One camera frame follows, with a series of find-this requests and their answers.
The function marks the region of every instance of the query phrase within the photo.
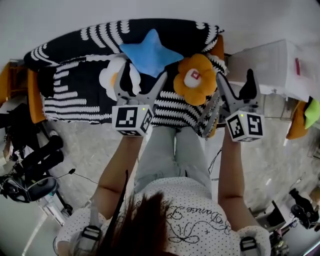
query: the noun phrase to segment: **orange flower plush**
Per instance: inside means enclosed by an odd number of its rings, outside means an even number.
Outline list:
[[[216,90],[216,73],[210,60],[202,54],[184,58],[178,66],[179,74],[173,81],[174,91],[193,106],[206,102],[206,96]]]

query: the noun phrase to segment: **blue star plush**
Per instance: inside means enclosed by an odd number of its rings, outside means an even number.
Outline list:
[[[164,47],[155,29],[151,29],[141,43],[124,43],[120,45],[120,49],[140,73],[154,78],[165,70],[165,66],[184,58],[181,54]]]

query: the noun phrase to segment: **white container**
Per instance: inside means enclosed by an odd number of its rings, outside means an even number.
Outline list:
[[[228,59],[228,69],[231,84],[243,86],[247,70],[252,69],[262,94],[276,93],[305,102],[313,94],[320,100],[319,65],[287,40],[235,53]]]

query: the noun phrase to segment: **gray floor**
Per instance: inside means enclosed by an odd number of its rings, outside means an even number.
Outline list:
[[[312,144],[320,131],[309,129],[308,134],[286,143],[285,137],[290,121],[280,120],[285,100],[278,95],[265,97],[265,137],[250,143],[242,143],[242,162],[245,177],[245,201],[254,210],[264,208],[271,200],[278,204],[288,199],[292,187],[309,193],[318,182],[320,160],[309,157]],[[101,173],[117,149],[121,135],[110,124],[90,125],[88,123],[65,123],[50,121],[47,124],[62,137],[64,162],[51,170],[56,177],[66,174],[72,168],[77,174],[98,182]],[[224,130],[205,141],[205,155],[208,166],[222,146]],[[220,157],[214,163],[211,173],[212,191],[216,197],[219,179]],[[93,194],[96,184],[77,175],[66,175],[59,179],[64,199],[74,209],[81,207]]]

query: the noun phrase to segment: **black and white marker cube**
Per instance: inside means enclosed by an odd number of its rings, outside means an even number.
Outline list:
[[[145,136],[154,114],[149,105],[112,107],[112,128],[124,136]]]
[[[226,119],[232,141],[252,142],[264,136],[265,117],[238,110]]]

